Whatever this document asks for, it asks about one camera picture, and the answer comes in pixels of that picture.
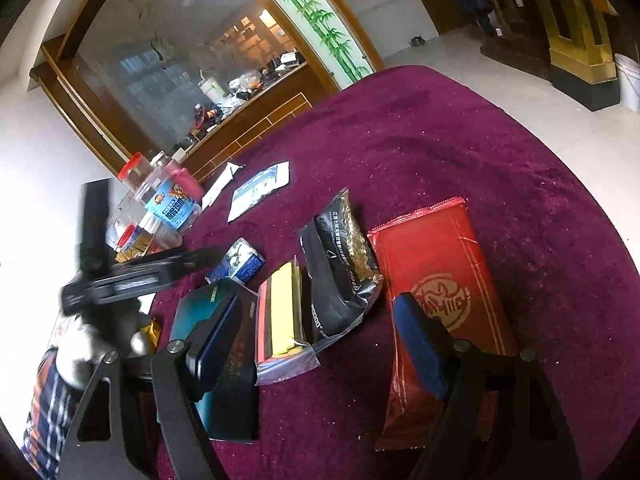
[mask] plaid shirt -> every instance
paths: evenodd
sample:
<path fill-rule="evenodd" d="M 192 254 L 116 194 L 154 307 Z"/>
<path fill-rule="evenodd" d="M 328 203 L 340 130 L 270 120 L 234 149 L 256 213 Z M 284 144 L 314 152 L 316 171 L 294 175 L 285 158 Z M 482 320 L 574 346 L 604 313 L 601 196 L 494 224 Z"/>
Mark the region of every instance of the plaid shirt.
<path fill-rule="evenodd" d="M 44 354 L 20 450 L 44 480 L 56 480 L 60 455 L 82 392 L 70 388 L 56 368 L 58 350 Z"/>

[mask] purple tablecloth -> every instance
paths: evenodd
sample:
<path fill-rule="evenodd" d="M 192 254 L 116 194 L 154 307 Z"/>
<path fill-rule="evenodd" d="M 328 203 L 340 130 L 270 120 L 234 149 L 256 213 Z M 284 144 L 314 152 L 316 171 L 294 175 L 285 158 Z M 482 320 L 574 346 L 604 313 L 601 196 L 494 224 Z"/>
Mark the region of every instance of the purple tablecloth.
<path fill-rule="evenodd" d="M 471 90 L 421 66 L 369 76 L 238 156 L 242 183 L 290 161 L 290 184 L 226 224 L 238 184 L 186 238 L 189 248 L 246 238 L 260 278 L 294 254 L 296 232 L 343 187 L 370 229 L 451 196 L 468 201 L 521 346 L 533 346 L 562 403 L 586 480 L 611 462 L 640 415 L 640 278 L 582 184 L 539 140 Z M 202 273 L 158 294 L 171 330 L 178 298 Z M 260 440 L 215 444 L 232 480 L 406 478 L 418 451 L 374 452 L 392 360 L 388 314 L 325 351 L 321 367 L 261 388 Z M 172 478 L 164 445 L 161 478 Z"/>

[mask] metal bolt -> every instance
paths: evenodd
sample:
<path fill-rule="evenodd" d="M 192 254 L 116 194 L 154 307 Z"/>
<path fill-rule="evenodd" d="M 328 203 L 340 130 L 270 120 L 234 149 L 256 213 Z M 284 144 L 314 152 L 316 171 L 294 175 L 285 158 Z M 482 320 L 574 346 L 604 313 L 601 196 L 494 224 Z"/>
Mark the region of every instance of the metal bolt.
<path fill-rule="evenodd" d="M 533 348 L 525 348 L 520 351 L 520 358 L 527 363 L 536 360 L 536 351 Z"/>
<path fill-rule="evenodd" d="M 184 341 L 182 339 L 174 339 L 173 341 L 169 341 L 168 345 L 166 346 L 169 354 L 177 354 L 183 348 Z"/>
<path fill-rule="evenodd" d="M 104 355 L 102 360 L 108 365 L 110 365 L 111 363 L 116 362 L 119 357 L 120 357 L 120 354 L 118 354 L 115 350 L 110 350 Z"/>
<path fill-rule="evenodd" d="M 466 339 L 456 339 L 453 342 L 453 349 L 457 352 L 464 353 L 471 348 L 471 343 Z"/>

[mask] red package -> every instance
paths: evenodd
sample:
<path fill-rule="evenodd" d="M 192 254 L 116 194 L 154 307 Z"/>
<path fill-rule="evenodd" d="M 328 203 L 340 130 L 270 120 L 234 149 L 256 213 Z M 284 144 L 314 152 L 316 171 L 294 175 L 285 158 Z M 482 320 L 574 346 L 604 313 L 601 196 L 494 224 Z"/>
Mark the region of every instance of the red package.
<path fill-rule="evenodd" d="M 437 316 L 454 338 L 469 339 L 485 352 L 514 355 L 516 342 L 502 309 L 465 200 L 451 198 L 418 209 L 369 232 L 386 279 L 386 304 L 411 292 L 428 316 Z M 478 417 L 487 436 L 494 398 Z M 425 447 L 444 404 L 420 386 L 409 355 L 394 329 L 394 364 L 385 427 L 376 450 Z"/>

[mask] floor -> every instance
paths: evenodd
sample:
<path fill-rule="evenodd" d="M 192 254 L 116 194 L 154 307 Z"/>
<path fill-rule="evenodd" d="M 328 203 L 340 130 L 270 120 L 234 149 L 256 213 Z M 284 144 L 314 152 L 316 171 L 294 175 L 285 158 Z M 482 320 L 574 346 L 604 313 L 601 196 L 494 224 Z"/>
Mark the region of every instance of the floor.
<path fill-rule="evenodd" d="M 385 59 L 429 66 L 502 108 L 544 142 L 609 216 L 640 269 L 640 112 L 617 105 L 590 112 L 545 80 L 480 54 L 462 28 Z"/>

